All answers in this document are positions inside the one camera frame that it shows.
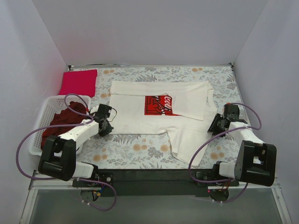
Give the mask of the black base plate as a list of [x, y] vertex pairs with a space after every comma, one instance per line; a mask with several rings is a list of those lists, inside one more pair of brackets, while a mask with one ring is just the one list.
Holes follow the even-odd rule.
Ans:
[[224, 180], [211, 169], [98, 169], [92, 180], [108, 183], [118, 196], [196, 196], [207, 197], [214, 183], [199, 180]]

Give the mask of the aluminium frame rail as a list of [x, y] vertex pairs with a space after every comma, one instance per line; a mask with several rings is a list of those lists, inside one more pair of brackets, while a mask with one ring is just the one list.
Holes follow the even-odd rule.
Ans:
[[62, 181], [59, 179], [51, 179], [51, 180], [31, 180], [29, 185], [29, 190], [37, 189], [37, 190], [75, 190], [72, 186], [72, 180]]

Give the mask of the dark red t shirt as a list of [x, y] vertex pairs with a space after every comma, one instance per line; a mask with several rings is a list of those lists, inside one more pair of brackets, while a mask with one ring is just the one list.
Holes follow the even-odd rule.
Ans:
[[[69, 107], [79, 113], [86, 114], [86, 107], [79, 102], [71, 101]], [[69, 125], [69, 124], [79, 124], [85, 116], [78, 115], [77, 113], [72, 112], [69, 108], [62, 110], [59, 114], [55, 114], [53, 120], [50, 122], [51, 126], [54, 125]], [[51, 135], [61, 135], [71, 130], [73, 127], [54, 127], [47, 128], [42, 134], [41, 149], [43, 150], [46, 139]]]

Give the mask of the white plastic basket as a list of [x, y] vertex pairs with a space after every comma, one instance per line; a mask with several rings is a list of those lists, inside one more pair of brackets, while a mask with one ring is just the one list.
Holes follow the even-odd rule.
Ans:
[[[88, 109], [91, 109], [91, 98], [89, 96], [84, 96], [84, 95], [80, 95], [80, 96], [87, 103]], [[39, 115], [39, 120], [36, 123], [35, 129], [44, 126], [49, 126], [51, 121], [54, 118], [54, 115], [56, 113], [60, 114], [62, 110], [67, 108], [64, 103], [64, 98], [65, 95], [58, 95], [58, 96], [51, 96], [45, 100], [42, 106], [42, 112]], [[66, 99], [67, 105], [69, 105], [71, 101], [84, 104], [80, 98], [73, 95], [67, 97]], [[31, 144], [28, 151], [31, 155], [37, 155], [37, 156], [42, 155], [42, 150], [40, 146], [42, 142], [43, 132], [44, 130], [38, 131], [29, 138], [31, 140]], [[77, 148], [76, 154], [79, 154], [81, 152], [82, 147], [83, 145]]]

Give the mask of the white t shirt red print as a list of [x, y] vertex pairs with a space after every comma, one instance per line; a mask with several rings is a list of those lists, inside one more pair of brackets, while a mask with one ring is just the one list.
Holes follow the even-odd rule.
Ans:
[[211, 138], [208, 129], [217, 113], [214, 88], [204, 82], [113, 81], [110, 88], [112, 134], [162, 134], [169, 136], [172, 155], [199, 165]]

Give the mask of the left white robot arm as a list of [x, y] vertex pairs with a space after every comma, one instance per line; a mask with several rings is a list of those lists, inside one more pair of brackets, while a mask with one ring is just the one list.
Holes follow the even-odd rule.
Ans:
[[76, 160], [77, 149], [83, 143], [97, 134], [104, 137], [113, 130], [108, 121], [113, 108], [104, 104], [97, 108], [93, 120], [84, 119], [82, 125], [59, 136], [51, 135], [46, 138], [38, 165], [39, 173], [63, 181], [83, 178], [90, 187], [99, 183], [99, 174], [94, 172], [96, 167]]

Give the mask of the folded pink t shirt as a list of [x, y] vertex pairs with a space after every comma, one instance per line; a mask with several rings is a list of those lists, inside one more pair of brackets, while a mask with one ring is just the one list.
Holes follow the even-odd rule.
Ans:
[[62, 86], [58, 95], [75, 93], [95, 96], [97, 70], [69, 71], [63, 74]]

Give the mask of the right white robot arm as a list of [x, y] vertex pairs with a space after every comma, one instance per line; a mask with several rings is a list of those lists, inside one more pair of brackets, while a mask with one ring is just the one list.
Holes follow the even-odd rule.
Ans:
[[227, 180], [235, 179], [270, 187], [274, 183], [277, 149], [272, 144], [264, 143], [240, 118], [237, 104], [226, 104], [223, 114], [216, 114], [209, 132], [213, 136], [225, 136], [225, 131], [240, 147], [235, 162], [218, 161], [213, 165], [211, 179], [216, 185], [222, 185]]

